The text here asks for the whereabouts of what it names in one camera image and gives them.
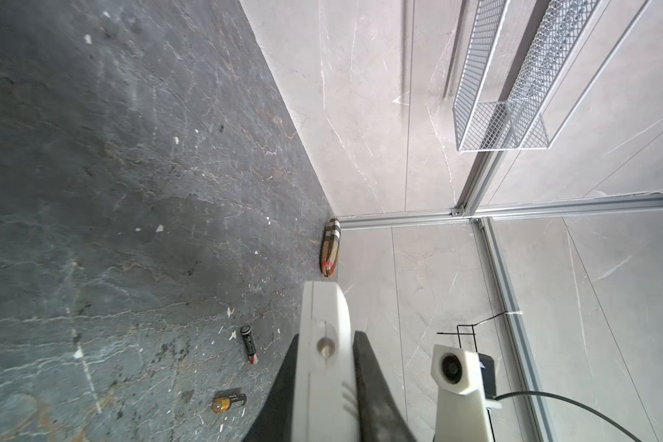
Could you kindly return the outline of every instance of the orange and black battery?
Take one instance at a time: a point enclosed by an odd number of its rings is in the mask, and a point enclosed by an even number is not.
[[[250,334],[250,325],[244,325],[241,327],[241,337],[243,338],[243,344],[245,345],[245,352],[248,355],[248,362],[251,364],[257,364],[258,354],[255,351],[253,336]]]
[[[226,410],[230,410],[231,408],[242,407],[245,405],[245,402],[247,400],[248,399],[243,393],[230,394],[228,396],[217,397],[216,399],[213,400],[213,403],[211,404],[211,409],[213,410],[214,414],[219,414],[223,413]]]

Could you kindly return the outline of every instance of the black cable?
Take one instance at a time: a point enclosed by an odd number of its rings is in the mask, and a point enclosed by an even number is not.
[[[502,399],[508,399],[509,397],[514,397],[514,396],[545,396],[545,397],[552,397],[553,399],[559,399],[564,402],[568,402],[572,405],[577,405],[579,408],[582,408],[584,410],[589,411],[590,413],[596,414],[597,416],[601,417],[603,420],[609,422],[611,425],[615,426],[621,432],[626,434],[628,437],[634,439],[636,442],[641,442],[639,438],[631,434],[627,429],[623,428],[621,425],[617,424],[616,422],[612,421],[609,417],[604,416],[602,413],[599,411],[596,411],[592,407],[588,407],[587,405],[584,405],[580,402],[577,402],[576,400],[572,400],[569,397],[565,396],[560,396],[559,394],[553,394],[553,393],[545,393],[544,391],[514,391],[512,393],[506,393],[506,394],[501,394],[500,396],[496,396],[495,400],[502,400]]]

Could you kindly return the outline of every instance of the plaid pattern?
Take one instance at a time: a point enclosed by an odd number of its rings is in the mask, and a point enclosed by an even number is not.
[[[322,274],[327,278],[336,272],[340,238],[341,225],[336,218],[332,218],[325,229],[325,241],[322,243],[322,256],[320,257]]]

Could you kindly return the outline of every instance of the camera lens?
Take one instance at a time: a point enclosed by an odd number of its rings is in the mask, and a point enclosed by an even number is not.
[[[447,355],[442,359],[442,373],[451,383],[456,384],[462,379],[462,363],[460,359],[453,354]]]

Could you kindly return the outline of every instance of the wire mesh basket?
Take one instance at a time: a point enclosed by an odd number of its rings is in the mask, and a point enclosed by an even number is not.
[[[557,77],[598,2],[551,0],[508,99],[505,102],[479,103],[491,56],[471,57],[470,52],[475,39],[477,45],[486,44],[486,38],[481,33],[485,32],[487,23],[497,23],[489,49],[493,53],[506,5],[499,0],[479,1],[469,53],[454,104],[459,151],[548,148],[549,137],[542,112]],[[502,3],[500,13],[496,11],[497,3]],[[485,16],[489,13],[493,14],[490,18]],[[481,72],[480,80],[464,81],[465,77],[474,80],[477,72]]]

